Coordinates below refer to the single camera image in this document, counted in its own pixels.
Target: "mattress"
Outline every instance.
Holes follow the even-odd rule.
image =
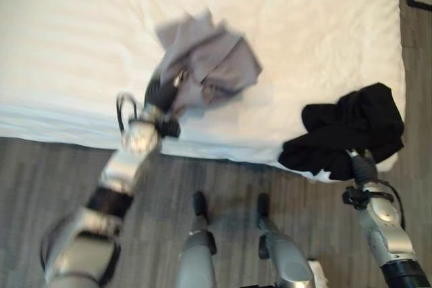
[[[229,102],[188,110],[164,153],[283,168],[303,106],[375,82],[404,116],[398,0],[0,0],[0,136],[117,148],[115,97],[143,98],[163,56],[155,27],[204,8],[245,34],[264,70]]]

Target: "wire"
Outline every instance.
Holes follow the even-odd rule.
[[[398,200],[398,203],[399,203],[399,209],[400,209],[400,226],[401,226],[401,228],[403,228],[403,230],[405,230],[404,207],[402,206],[402,199],[400,198],[398,191],[388,181],[384,181],[384,180],[380,180],[380,179],[378,179],[377,181],[379,183],[382,183],[383,185],[387,186],[388,188],[390,188],[393,191],[394,195],[396,196],[396,199]]]
[[[117,121],[119,123],[119,129],[120,129],[120,133],[124,132],[124,124],[123,124],[123,117],[122,117],[122,109],[123,109],[123,103],[125,100],[128,100],[130,103],[132,103],[132,105],[134,106],[134,117],[135,119],[138,118],[138,114],[137,114],[137,106],[138,104],[136,103],[135,98],[128,93],[125,94],[119,94],[117,96],[117,102],[115,103],[115,110],[117,111]]]

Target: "wooden floor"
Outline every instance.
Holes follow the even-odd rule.
[[[383,177],[403,197],[407,232],[432,278],[432,13],[400,0],[406,68],[405,149]],[[53,219],[86,201],[111,152],[0,139],[0,287],[42,287],[38,243]],[[384,287],[355,212],[342,204],[347,183],[311,183],[261,165],[162,156],[135,199],[111,287],[173,287],[178,253],[192,222],[191,195],[213,211],[219,287],[272,283],[258,259],[254,203],[272,199],[281,230],[321,261],[330,287]]]

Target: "gray towel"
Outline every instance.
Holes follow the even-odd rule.
[[[183,68],[185,80],[171,107],[180,115],[187,107],[202,107],[225,100],[255,84],[261,65],[248,43],[223,24],[214,26],[209,11],[156,31],[165,49],[158,66],[161,83],[171,80]]]

